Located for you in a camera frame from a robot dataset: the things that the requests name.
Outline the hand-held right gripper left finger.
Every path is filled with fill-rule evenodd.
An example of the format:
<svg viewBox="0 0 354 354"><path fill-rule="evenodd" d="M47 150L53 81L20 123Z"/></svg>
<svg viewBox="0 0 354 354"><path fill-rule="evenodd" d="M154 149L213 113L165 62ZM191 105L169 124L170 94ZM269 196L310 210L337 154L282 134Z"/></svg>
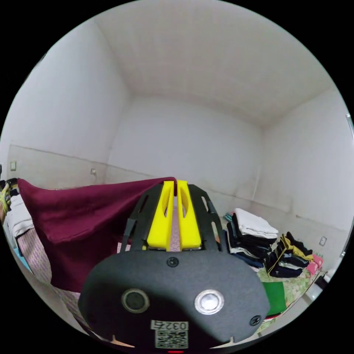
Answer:
<svg viewBox="0 0 354 354"><path fill-rule="evenodd" d="M149 248L169 248L173 221L174 181L162 185L147 237Z"/></svg>

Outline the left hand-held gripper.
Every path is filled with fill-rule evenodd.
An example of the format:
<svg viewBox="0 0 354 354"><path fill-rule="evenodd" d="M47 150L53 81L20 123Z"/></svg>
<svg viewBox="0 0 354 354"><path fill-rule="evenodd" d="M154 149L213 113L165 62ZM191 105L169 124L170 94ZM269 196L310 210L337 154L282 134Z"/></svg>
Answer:
<svg viewBox="0 0 354 354"><path fill-rule="evenodd" d="M6 180L6 184L0 192L0 205L3 212L9 211L11 205L11 195L19 195L17 178Z"/></svg>

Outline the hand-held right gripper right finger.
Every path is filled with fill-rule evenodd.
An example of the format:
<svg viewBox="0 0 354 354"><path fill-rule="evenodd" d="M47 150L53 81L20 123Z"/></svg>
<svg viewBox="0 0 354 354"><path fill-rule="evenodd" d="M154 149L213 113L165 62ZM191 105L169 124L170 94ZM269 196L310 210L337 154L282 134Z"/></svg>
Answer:
<svg viewBox="0 0 354 354"><path fill-rule="evenodd" d="M186 181L177 180L177 211L181 248L200 248L201 237Z"/></svg>

